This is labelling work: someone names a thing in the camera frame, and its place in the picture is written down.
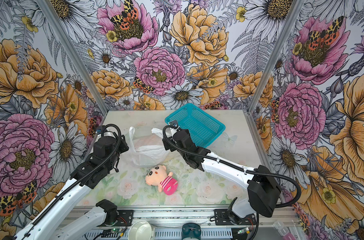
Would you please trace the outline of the white plastic bag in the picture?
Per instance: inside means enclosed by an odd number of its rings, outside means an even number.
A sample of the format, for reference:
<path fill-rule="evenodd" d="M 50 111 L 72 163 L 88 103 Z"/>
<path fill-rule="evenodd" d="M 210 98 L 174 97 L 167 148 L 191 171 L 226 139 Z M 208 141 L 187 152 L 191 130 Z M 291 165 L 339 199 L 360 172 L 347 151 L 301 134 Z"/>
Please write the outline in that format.
<path fill-rule="evenodd" d="M 163 143 L 162 130 L 152 128 L 151 134 L 135 137 L 136 128 L 130 127 L 125 135 L 129 150 L 123 153 L 122 162 L 134 168 L 149 168 L 163 163 L 169 155 Z"/>

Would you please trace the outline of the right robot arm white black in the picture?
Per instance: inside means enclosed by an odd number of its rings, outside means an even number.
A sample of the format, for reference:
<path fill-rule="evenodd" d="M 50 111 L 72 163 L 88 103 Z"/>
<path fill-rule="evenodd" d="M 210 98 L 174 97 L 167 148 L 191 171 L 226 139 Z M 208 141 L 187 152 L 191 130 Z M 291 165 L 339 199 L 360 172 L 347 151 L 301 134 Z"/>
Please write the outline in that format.
<path fill-rule="evenodd" d="M 239 225 L 251 214 L 266 218 L 273 216 L 281 188 L 267 167 L 260 165 L 252 168 L 228 161 L 206 148 L 196 146 L 188 130 L 176 130 L 170 125 L 163 128 L 163 143 L 165 150 L 177 151 L 191 168 L 218 175 L 247 191 L 246 198 L 232 200 L 224 214 L 225 220 Z"/>

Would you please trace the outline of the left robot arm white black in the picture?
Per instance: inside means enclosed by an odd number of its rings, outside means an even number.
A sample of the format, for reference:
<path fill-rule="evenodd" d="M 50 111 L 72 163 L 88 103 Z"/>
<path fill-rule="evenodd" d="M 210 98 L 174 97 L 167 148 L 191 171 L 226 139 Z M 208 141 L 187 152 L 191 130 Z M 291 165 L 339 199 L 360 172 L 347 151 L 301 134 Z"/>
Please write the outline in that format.
<path fill-rule="evenodd" d="M 117 206 L 108 200 L 99 201 L 89 212 L 56 231 L 77 203 L 101 180 L 118 169 L 120 154 L 129 150 L 125 136 L 115 133 L 102 135 L 72 173 L 64 187 L 48 206 L 15 236 L 7 240 L 65 240 L 77 239 L 86 231 L 100 225 L 114 225 L 118 220 Z"/>

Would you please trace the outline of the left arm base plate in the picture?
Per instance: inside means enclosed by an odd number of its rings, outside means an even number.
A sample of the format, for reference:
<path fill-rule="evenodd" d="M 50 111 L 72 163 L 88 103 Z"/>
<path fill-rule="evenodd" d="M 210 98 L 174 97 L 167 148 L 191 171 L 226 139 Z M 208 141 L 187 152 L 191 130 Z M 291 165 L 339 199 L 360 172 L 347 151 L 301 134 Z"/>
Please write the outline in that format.
<path fill-rule="evenodd" d="M 134 218 L 133 210 L 109 211 L 104 221 L 97 227 L 130 227 Z"/>

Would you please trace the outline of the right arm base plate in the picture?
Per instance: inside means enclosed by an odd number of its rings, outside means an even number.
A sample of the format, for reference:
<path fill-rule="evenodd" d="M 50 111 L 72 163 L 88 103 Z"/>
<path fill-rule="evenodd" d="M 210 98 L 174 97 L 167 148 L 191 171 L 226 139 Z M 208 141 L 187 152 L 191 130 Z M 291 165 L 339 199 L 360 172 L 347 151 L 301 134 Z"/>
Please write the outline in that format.
<path fill-rule="evenodd" d="M 245 218 L 240 218 L 225 209 L 214 209 L 214 216 L 211 218 L 211 221 L 215 222 L 217 226 L 254 226 L 257 224 L 256 220 L 256 216 L 253 214 L 247 215 Z"/>

